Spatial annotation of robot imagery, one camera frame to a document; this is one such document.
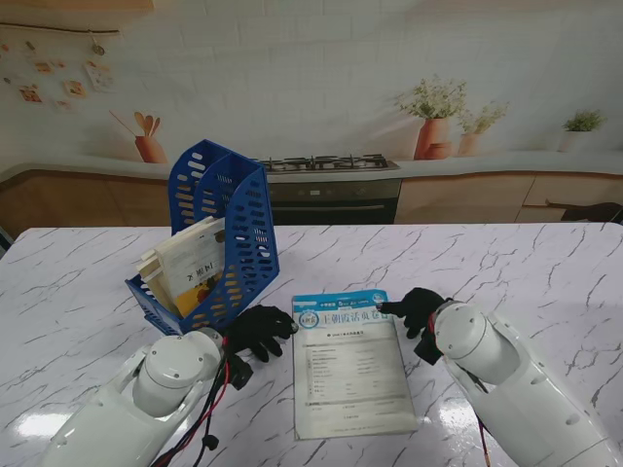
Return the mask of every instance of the flower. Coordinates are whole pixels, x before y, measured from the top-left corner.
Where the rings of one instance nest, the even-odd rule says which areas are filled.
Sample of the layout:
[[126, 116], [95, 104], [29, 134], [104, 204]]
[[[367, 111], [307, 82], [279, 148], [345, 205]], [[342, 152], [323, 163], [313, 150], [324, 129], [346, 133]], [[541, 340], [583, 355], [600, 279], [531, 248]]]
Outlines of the flower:
[[563, 125], [567, 131], [593, 131], [607, 120], [599, 110], [578, 110], [572, 119]]
[[442, 82], [434, 75], [432, 80], [422, 79], [420, 85], [408, 94], [398, 96], [400, 110], [423, 119], [446, 119], [460, 112], [465, 105], [465, 81]]
[[460, 125], [465, 133], [484, 133], [491, 125], [506, 115], [509, 105], [509, 102], [498, 104], [492, 100], [482, 108], [478, 116], [475, 116], [469, 110], [463, 109], [459, 115]]

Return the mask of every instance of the gas stove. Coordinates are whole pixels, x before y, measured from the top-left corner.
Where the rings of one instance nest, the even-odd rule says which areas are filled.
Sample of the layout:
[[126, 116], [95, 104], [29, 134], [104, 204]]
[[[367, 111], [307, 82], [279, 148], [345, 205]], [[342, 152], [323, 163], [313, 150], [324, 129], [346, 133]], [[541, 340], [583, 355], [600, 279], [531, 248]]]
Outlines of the gas stove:
[[268, 159], [258, 161], [269, 173], [293, 172], [342, 172], [348, 170], [371, 171], [393, 170], [399, 168], [395, 162], [386, 160], [381, 154], [365, 156], [311, 156], [310, 158], [291, 158], [283, 160]]

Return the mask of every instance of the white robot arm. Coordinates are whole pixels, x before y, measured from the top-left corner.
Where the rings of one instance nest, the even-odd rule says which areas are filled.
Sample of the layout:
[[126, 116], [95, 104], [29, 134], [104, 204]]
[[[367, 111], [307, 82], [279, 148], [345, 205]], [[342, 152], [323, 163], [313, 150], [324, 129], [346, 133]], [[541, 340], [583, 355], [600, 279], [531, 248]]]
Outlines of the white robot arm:
[[518, 465], [623, 466], [597, 413], [573, 396], [510, 323], [459, 302], [441, 305], [433, 322], [450, 374]]
[[222, 343], [204, 328], [142, 347], [65, 422], [40, 465], [151, 465], [214, 378]]

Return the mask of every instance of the marble table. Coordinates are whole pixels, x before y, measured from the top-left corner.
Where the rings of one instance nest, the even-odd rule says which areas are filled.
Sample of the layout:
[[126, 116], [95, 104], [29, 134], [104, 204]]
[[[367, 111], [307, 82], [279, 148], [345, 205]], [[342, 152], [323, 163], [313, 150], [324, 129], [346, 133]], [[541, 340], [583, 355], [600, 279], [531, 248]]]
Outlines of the marble table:
[[[27, 467], [139, 346], [159, 332], [124, 279], [168, 236], [155, 229], [33, 229], [0, 262], [0, 465]], [[506, 315], [623, 442], [623, 230], [611, 224], [280, 227], [281, 274], [257, 302], [419, 285]], [[482, 466], [473, 411], [440, 362], [399, 328], [420, 420], [411, 435], [294, 441], [291, 346], [229, 390], [202, 465]], [[496, 466], [514, 463], [490, 440]], [[173, 465], [191, 466], [193, 443]]]

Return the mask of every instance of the blue header on document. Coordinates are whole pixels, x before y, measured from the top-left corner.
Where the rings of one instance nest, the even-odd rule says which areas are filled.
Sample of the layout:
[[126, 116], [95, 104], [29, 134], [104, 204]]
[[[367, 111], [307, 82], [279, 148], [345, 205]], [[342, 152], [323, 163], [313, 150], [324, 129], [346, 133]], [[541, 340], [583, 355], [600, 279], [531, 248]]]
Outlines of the blue header on document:
[[305, 329], [347, 323], [379, 322], [389, 316], [376, 311], [376, 305], [387, 302], [384, 290], [372, 289], [340, 294], [298, 295], [292, 299], [299, 324]]

